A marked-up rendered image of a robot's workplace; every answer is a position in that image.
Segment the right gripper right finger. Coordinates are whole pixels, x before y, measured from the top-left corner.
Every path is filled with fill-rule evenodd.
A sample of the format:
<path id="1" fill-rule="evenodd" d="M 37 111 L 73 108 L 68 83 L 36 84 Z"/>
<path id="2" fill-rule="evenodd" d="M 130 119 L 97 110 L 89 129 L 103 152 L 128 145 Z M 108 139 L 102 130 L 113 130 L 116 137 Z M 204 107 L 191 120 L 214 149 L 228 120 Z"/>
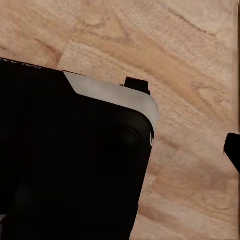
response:
<path id="1" fill-rule="evenodd" d="M 240 135 L 235 133 L 229 133 L 227 135 L 224 151 L 235 165 L 240 173 Z"/>

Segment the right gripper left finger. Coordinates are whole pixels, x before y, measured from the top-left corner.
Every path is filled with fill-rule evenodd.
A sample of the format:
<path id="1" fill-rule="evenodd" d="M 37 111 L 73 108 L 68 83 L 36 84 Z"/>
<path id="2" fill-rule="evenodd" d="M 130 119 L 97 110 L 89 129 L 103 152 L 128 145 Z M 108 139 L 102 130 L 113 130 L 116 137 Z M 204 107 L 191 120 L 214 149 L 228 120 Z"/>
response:
<path id="1" fill-rule="evenodd" d="M 22 133 L 0 138 L 0 193 L 26 152 Z"/>

